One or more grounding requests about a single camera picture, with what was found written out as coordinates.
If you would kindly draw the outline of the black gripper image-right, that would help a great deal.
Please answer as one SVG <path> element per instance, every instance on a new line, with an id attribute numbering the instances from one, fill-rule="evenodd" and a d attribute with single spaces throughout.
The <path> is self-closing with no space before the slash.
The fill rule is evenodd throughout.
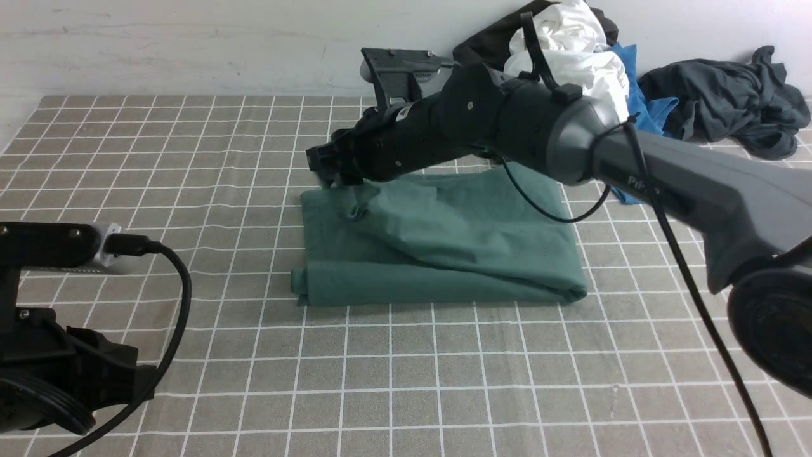
<path id="1" fill-rule="evenodd" d="M 444 136 L 429 105 L 369 108 L 352 128 L 340 128 L 325 144 L 306 150 L 308 168 L 323 185 L 348 186 L 349 220 L 365 216 L 375 186 L 470 154 Z"/>

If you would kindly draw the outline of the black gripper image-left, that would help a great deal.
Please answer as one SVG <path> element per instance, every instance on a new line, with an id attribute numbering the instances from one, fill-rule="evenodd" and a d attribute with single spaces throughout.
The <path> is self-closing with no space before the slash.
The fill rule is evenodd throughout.
<path id="1" fill-rule="evenodd" d="M 138 350 L 90 329 L 61 327 L 51 308 L 17 308 L 2 328 L 2 376 L 37 379 L 85 407 L 128 404 L 157 371 Z"/>

